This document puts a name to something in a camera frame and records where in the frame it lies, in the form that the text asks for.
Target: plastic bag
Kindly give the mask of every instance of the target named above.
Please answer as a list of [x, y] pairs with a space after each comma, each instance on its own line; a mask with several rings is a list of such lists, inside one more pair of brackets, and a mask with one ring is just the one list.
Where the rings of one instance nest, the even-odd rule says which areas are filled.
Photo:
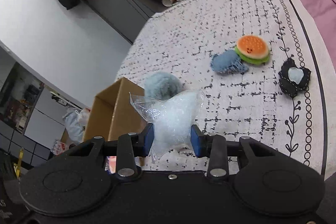
[[74, 107], [69, 107], [63, 116], [65, 128], [69, 138], [74, 142], [81, 143], [83, 139], [83, 127], [79, 124], [79, 111]]
[[147, 122], [154, 124], [152, 161], [179, 145], [191, 146], [190, 128], [204, 101], [201, 90], [185, 90], [169, 100], [159, 101], [130, 95], [131, 105]]
[[68, 149], [69, 149], [69, 147], [65, 143], [62, 143], [60, 140], [55, 140], [52, 148], [50, 149], [50, 151], [54, 155], [60, 155], [64, 151], [67, 151]]
[[80, 126], [85, 127], [89, 121], [90, 110], [88, 108], [84, 108], [78, 115], [78, 123]]

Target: wall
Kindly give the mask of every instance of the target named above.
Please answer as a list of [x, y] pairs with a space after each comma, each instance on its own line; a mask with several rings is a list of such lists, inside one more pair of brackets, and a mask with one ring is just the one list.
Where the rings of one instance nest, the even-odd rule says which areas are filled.
[[0, 90], [11, 72], [15, 60], [0, 47]]
[[91, 106], [112, 84], [130, 44], [88, 6], [0, 0], [0, 41], [23, 67], [63, 96]]

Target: white cloth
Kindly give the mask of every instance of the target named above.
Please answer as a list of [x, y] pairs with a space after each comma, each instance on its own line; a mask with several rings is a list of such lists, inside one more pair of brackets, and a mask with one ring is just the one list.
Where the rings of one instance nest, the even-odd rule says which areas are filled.
[[[268, 43], [270, 61], [249, 65], [243, 75], [214, 73], [212, 56], [232, 49], [241, 36], [251, 33]], [[309, 90], [294, 99], [284, 95], [278, 83], [278, 72], [292, 55], [298, 67], [311, 70]], [[186, 89], [206, 94], [197, 118], [201, 131], [224, 135], [229, 141], [248, 135], [325, 178], [336, 171], [336, 75], [315, 22], [300, 0], [181, 1], [149, 19], [118, 77], [143, 87], [157, 71], [172, 73]], [[155, 164], [147, 157], [143, 168], [207, 170], [207, 161], [188, 148], [172, 149]], [[237, 172], [236, 158], [229, 158], [229, 169], [230, 174]]]

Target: pink blanket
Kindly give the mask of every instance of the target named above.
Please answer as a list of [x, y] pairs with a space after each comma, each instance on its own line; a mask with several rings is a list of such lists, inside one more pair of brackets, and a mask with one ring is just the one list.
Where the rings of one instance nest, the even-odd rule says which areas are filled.
[[336, 0], [301, 0], [315, 24], [336, 68]]

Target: blue gripper pad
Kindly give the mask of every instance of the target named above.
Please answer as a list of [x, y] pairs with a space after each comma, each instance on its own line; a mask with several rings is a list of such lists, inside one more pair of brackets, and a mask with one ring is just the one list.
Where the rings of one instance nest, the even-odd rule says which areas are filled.
[[146, 156], [148, 156], [154, 141], [154, 124], [149, 123], [144, 129], [144, 131], [147, 131], [147, 134], [145, 134], [144, 136], [144, 146], [145, 146], [144, 150]]
[[205, 136], [200, 131], [197, 125], [193, 124], [191, 126], [191, 144], [193, 146], [193, 150], [195, 156], [198, 158], [206, 157], [206, 143]]

